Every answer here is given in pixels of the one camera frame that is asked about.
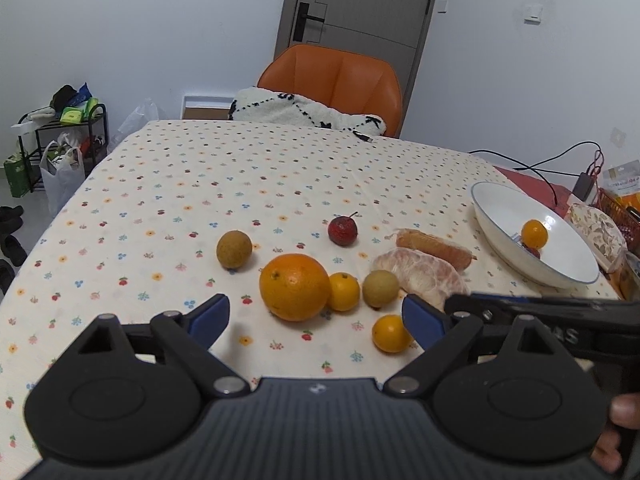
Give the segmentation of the person right hand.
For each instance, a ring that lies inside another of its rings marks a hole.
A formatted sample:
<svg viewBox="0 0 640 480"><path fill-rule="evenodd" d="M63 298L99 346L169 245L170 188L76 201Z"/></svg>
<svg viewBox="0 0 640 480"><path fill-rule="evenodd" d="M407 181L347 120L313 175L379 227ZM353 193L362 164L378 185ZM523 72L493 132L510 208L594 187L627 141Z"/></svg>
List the person right hand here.
<svg viewBox="0 0 640 480"><path fill-rule="evenodd" d="M608 426L600 434L591 458L608 474L614 474L623 465L620 454L621 429L638 430L640 426L640 396L627 393L612 399L608 410Z"/></svg>

